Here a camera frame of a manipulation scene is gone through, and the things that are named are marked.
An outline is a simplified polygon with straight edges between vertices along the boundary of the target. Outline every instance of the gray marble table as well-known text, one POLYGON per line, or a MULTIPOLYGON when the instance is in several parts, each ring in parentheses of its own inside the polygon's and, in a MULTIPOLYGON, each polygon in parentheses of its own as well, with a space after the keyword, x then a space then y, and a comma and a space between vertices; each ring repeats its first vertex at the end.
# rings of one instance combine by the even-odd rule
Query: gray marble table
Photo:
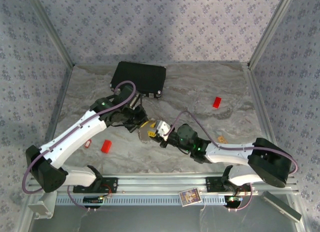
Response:
MULTIPOLYGON (((223 135, 229 143, 248 143, 261 136, 258 118, 239 63, 191 63, 166 65, 166 80, 160 99, 144 98, 149 118, 172 123, 183 110, 189 110, 204 124, 213 138, 223 135), (213 108, 221 97, 219 109, 213 108)), ((111 95, 109 84, 116 66, 75 66, 63 102, 55 136, 77 121, 94 101, 111 95)), ((188 123, 206 136, 190 116, 188 123)), ((81 146, 66 161, 73 166, 95 166, 102 174, 223 172, 225 165, 198 164, 177 148, 160 148, 155 142, 143 143, 138 132, 109 127, 92 138, 91 146, 81 146), (101 152, 104 140, 112 141, 108 154, 101 152)))

